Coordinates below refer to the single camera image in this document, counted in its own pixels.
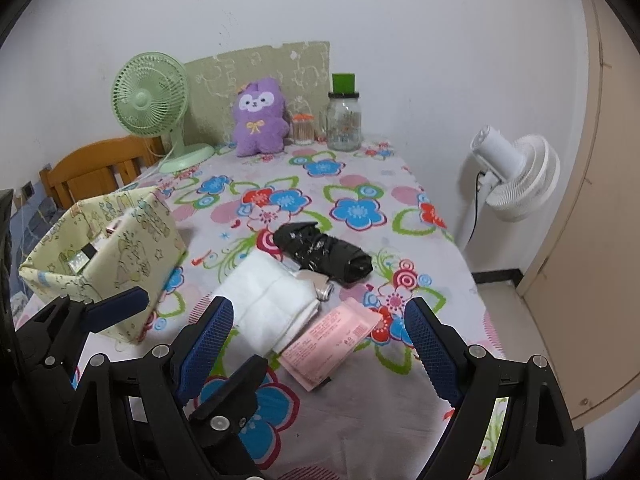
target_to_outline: white tile floor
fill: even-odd
[[[526,362],[533,354],[548,358],[546,348],[524,300],[511,282],[484,283],[478,292],[494,322],[505,357]]]

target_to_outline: power cord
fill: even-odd
[[[471,230],[471,236],[469,237],[469,241],[471,241],[471,238],[474,237],[474,233],[476,232],[476,224],[478,224],[478,191],[480,191],[478,185],[480,181],[480,175],[485,176],[486,173],[484,171],[478,171],[478,174],[476,175],[476,199],[475,199],[476,218],[474,219],[474,228]]]
[[[171,156],[171,154],[174,152],[174,149],[175,149],[175,146],[172,146],[171,149],[169,150],[169,153],[167,153],[166,155],[158,155],[157,153],[154,153],[151,151],[151,148],[148,146],[146,142],[145,142],[145,146],[149,153],[157,156],[158,158],[160,158],[160,160],[158,160],[158,162],[156,162],[151,168],[146,168],[145,173],[141,174],[137,178],[139,182],[141,182],[142,180],[145,180],[146,178],[149,178],[150,176],[154,176],[158,171],[160,171],[160,165],[162,164],[162,162],[167,160]]]

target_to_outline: green lid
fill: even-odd
[[[334,82],[334,93],[353,94],[356,91],[355,74],[331,74]]]

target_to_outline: stuffed animal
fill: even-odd
[[[284,95],[273,77],[249,83],[234,105],[236,155],[277,153],[284,149],[289,124],[282,118]]]

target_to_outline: fan base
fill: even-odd
[[[165,157],[164,161],[160,164],[160,173],[175,173],[176,171],[183,171],[191,166],[200,164],[203,160],[207,160],[210,156],[215,154],[215,150],[208,144],[203,142],[199,144],[190,144],[185,146],[180,153],[172,153],[171,156]]]

